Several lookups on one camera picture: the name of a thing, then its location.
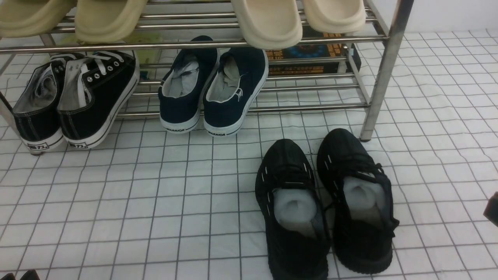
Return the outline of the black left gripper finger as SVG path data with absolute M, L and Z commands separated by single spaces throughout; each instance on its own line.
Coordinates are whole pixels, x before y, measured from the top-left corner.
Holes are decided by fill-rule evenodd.
M 13 273 L 7 273 L 1 278 L 1 280 L 16 280 L 16 277 Z

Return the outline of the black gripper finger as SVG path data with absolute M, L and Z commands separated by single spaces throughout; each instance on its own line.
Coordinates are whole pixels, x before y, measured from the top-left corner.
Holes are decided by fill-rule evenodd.
M 22 275 L 20 280 L 40 280 L 40 277 L 36 270 L 28 270 Z

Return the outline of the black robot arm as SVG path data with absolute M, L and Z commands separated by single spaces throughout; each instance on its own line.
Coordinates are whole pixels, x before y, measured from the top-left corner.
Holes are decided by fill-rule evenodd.
M 497 194 L 395 188 L 393 261 L 353 272 L 329 253 L 328 280 L 496 280 Z M 270 280 L 253 192 L 1 193 L 1 276 L 40 280 Z

